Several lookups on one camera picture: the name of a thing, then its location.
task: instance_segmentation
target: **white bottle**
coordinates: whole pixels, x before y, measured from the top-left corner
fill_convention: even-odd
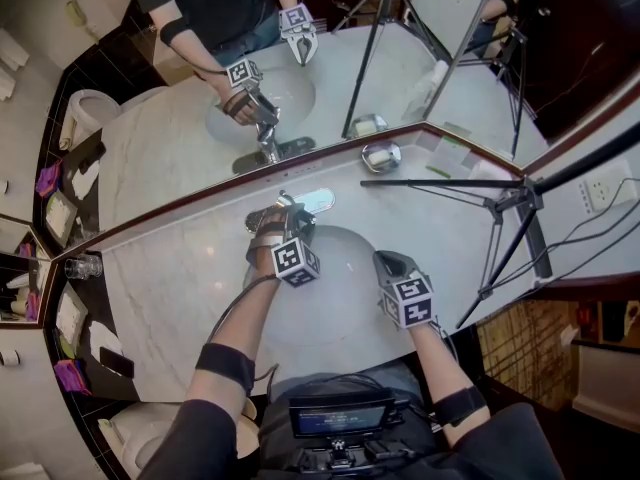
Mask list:
[[[403,121],[415,123],[424,119],[423,115],[448,69],[449,65],[445,61],[439,60],[431,71],[418,80],[411,91],[411,101],[407,105],[407,110],[402,115]]]

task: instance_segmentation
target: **black armband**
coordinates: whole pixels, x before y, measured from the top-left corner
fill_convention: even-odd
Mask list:
[[[167,46],[171,46],[173,38],[185,30],[189,30],[189,25],[183,16],[177,20],[170,21],[160,29],[160,40]]]
[[[516,12],[516,1],[515,0],[502,0],[502,1],[507,6],[507,16],[513,16]]]
[[[196,370],[206,370],[231,379],[240,384],[248,396],[253,389],[256,364],[235,348],[207,343],[202,347]]]
[[[457,427],[467,416],[486,407],[486,405],[480,390],[473,386],[443,398],[433,405],[433,409],[436,413],[436,419],[442,427],[449,423]]]

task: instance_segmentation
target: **light stand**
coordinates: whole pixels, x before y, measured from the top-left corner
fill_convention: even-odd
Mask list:
[[[366,4],[369,0],[360,0],[356,4],[356,6],[349,11],[349,13],[342,19],[340,23],[334,28],[331,33],[335,33],[340,30],[353,16],[360,10],[360,8]],[[407,6],[409,11],[413,14],[415,18],[416,25],[418,27],[417,35],[419,38],[427,44],[427,47],[434,52],[435,46],[432,42],[432,35],[429,30],[422,22],[420,17],[418,16],[418,12],[415,7],[411,3],[411,0],[402,0],[404,4]],[[385,22],[394,22],[395,18],[390,17],[391,15],[391,3],[393,0],[380,0],[378,4],[378,9],[375,14],[375,18],[373,21],[373,25],[371,26],[371,32],[369,33],[369,38],[367,39],[367,45],[364,49],[364,56],[362,57],[362,63],[360,64],[360,71],[358,72],[358,78],[356,79],[356,86],[353,89],[353,95],[351,96],[351,103],[349,104],[349,110],[347,112],[347,118],[344,122],[344,126],[342,128],[342,138],[346,139],[348,137],[349,126],[351,125],[351,119],[353,118],[353,112],[356,108],[356,103],[358,101],[358,95],[360,94],[360,89],[362,88],[362,82],[364,81],[364,76],[367,72],[367,67],[369,66],[369,58],[371,57],[371,50],[373,48],[373,43],[376,38],[376,34],[378,32],[378,26],[380,25],[380,21],[383,20]]]
[[[572,181],[579,176],[599,167],[600,165],[608,162],[612,158],[624,153],[630,147],[640,142],[640,123],[636,123],[633,127],[629,128],[626,132],[620,134],[615,139],[611,140],[604,146],[592,151],[580,160],[576,161],[572,165],[561,169],[555,174],[552,174],[546,179],[540,181],[532,181],[529,178],[522,180],[363,180],[360,185],[363,187],[371,186],[404,186],[411,188],[419,187],[437,187],[447,189],[453,192],[463,193],[473,197],[481,197],[477,194],[464,192],[459,190],[461,187],[475,187],[475,188],[501,188],[506,189],[508,192],[501,199],[494,201],[490,198],[482,198],[483,204],[478,205],[487,208],[494,218],[494,224],[491,228],[491,238],[489,239],[489,247],[487,250],[487,257],[485,259],[484,271],[482,274],[481,287],[478,290],[478,296],[476,300],[471,304],[471,307],[465,312],[460,321],[456,324],[456,329],[459,329],[465,321],[469,318],[471,313],[478,307],[480,302],[488,298],[493,292],[493,285],[496,283],[498,277],[507,266],[507,263],[513,256],[513,253],[518,248],[522,238],[527,233],[531,222],[533,221],[538,210],[544,207],[542,196],[553,190],[560,185]],[[468,203],[465,199],[459,199],[454,196],[439,194],[438,192],[430,192],[432,194],[441,195],[451,199],[457,199],[459,201]],[[498,265],[494,268],[496,257],[498,254],[498,246],[500,243],[500,235],[502,231],[502,214],[505,210],[514,208],[520,205],[527,205],[528,210],[525,214],[520,227],[516,231],[509,247],[504,253],[502,259]],[[491,256],[493,248],[493,237],[496,227],[498,230],[498,239],[495,245],[495,251],[493,253],[493,260],[491,268],[489,269],[489,277],[485,283],[485,276],[487,274],[487,266],[489,258]]]
[[[513,141],[511,143],[511,158],[515,158],[516,149],[518,148],[518,139],[520,138],[520,125],[522,123],[522,109],[524,107],[524,90],[527,81],[527,37],[517,28],[498,34],[487,41],[471,43],[465,53],[469,53],[476,48],[488,45],[505,37],[511,37],[511,40],[502,48],[500,57],[495,59],[462,59],[458,62],[458,66],[498,66],[500,71],[496,76],[497,80],[504,78],[507,86],[509,97],[509,108],[511,109],[511,121],[513,122]],[[513,56],[515,49],[520,45],[520,81],[518,83],[517,95],[514,95],[514,84],[509,71],[509,62]]]

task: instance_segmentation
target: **display screen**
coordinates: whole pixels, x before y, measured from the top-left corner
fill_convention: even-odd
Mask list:
[[[323,409],[301,411],[300,434],[340,434],[380,426],[385,407],[364,407],[342,411]]]

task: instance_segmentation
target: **white sink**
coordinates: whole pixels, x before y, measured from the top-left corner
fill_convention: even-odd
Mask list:
[[[318,226],[311,248],[320,258],[320,279],[299,288],[282,283],[264,341],[329,345],[371,325],[380,312],[375,249],[367,240],[342,227]]]
[[[296,65],[265,70],[260,91],[273,105],[280,107],[280,122],[276,128],[278,142],[305,135],[299,128],[316,103],[316,88],[304,68]],[[211,105],[207,113],[206,125],[209,134],[218,141],[242,151],[257,149],[255,127],[240,126],[215,105]]]

